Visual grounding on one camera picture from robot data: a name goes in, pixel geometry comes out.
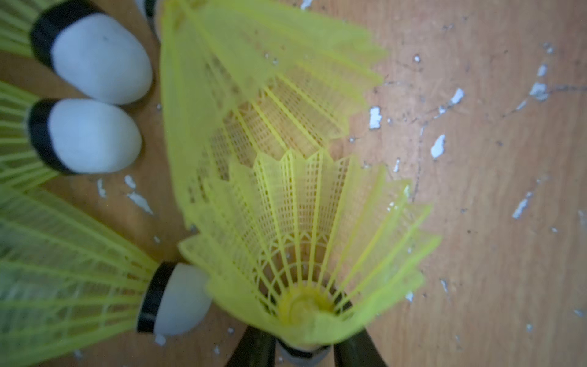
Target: wood grain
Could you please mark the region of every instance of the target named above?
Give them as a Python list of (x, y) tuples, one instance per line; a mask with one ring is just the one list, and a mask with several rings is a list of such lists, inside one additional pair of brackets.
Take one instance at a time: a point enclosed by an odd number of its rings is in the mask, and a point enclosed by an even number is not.
[[(134, 2), (96, 2), (137, 35), (156, 68), (158, 45)], [(401, 302), (368, 327), (387, 363), (587, 365), (587, 318), (573, 312), (587, 311), (587, 224), (578, 214), (587, 215), (587, 2), (314, 0), (311, 10), (368, 27), (390, 54), (376, 66), (387, 83), (366, 94), (381, 107), (382, 128), (370, 131), (365, 111), (352, 122), (354, 143), (336, 142), (333, 155), (356, 153), (366, 164), (387, 164), (393, 179), (412, 179), (415, 200), (435, 204), (426, 228), (444, 235), (421, 267), (428, 282), (413, 303)], [(79, 96), (43, 66), (0, 59), (2, 80), (44, 96)], [(543, 63), (548, 73), (538, 78)], [(536, 81), (552, 92), (542, 103), (528, 98)], [(435, 119), (459, 87), (465, 98)], [(107, 199), (97, 193), (98, 176), (46, 186), (156, 259), (172, 260), (188, 234), (170, 189), (159, 100), (155, 85), (125, 107), (144, 150), (129, 169), (102, 177)], [(435, 161), (430, 147), (441, 134), (446, 152)], [(126, 174), (154, 216), (126, 197)], [(527, 192), (533, 196), (515, 220)], [(164, 347), (129, 333), (85, 348), (79, 361), (66, 356), (44, 366), (223, 366), (243, 331), (213, 306), (197, 329)], [(332, 366), (332, 358), (321, 365)]]

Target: badminton shuttlecock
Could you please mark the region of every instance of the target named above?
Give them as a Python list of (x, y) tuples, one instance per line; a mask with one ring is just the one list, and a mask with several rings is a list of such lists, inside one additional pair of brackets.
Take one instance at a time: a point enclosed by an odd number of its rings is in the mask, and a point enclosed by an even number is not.
[(417, 266), (441, 240), (419, 230), (431, 207), (409, 203), (409, 182), (386, 178), (324, 150), (231, 164), (186, 212), (201, 233), (180, 251), (245, 323), (291, 346), (340, 342), (423, 283)]
[(198, 201), (228, 161), (309, 157), (348, 135), (384, 51), (370, 33), (269, 0), (165, 0), (161, 94), (174, 192)]
[(86, 95), (123, 105), (153, 81), (147, 53), (112, 17), (87, 0), (4, 0), (0, 49), (35, 58)]
[(59, 173), (110, 173), (130, 165), (142, 138), (118, 107), (40, 99), (0, 82), (0, 183), (23, 190)]
[(207, 312), (205, 274), (157, 265), (38, 188), (0, 186), (0, 365), (28, 366), (112, 335), (174, 335)]

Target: floor scratch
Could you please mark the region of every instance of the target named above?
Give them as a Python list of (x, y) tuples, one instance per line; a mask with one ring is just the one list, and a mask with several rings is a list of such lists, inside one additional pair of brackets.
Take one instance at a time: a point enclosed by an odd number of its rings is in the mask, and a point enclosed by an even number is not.
[(424, 122), (422, 128), (420, 129), (420, 138), (418, 140), (418, 172), (416, 173), (416, 185), (414, 186), (414, 194), (411, 197), (411, 202), (413, 203), (416, 200), (416, 195), (418, 195), (418, 188), (420, 187), (420, 175), (422, 172), (422, 145), (424, 145), (424, 131), (428, 126), (428, 121)]

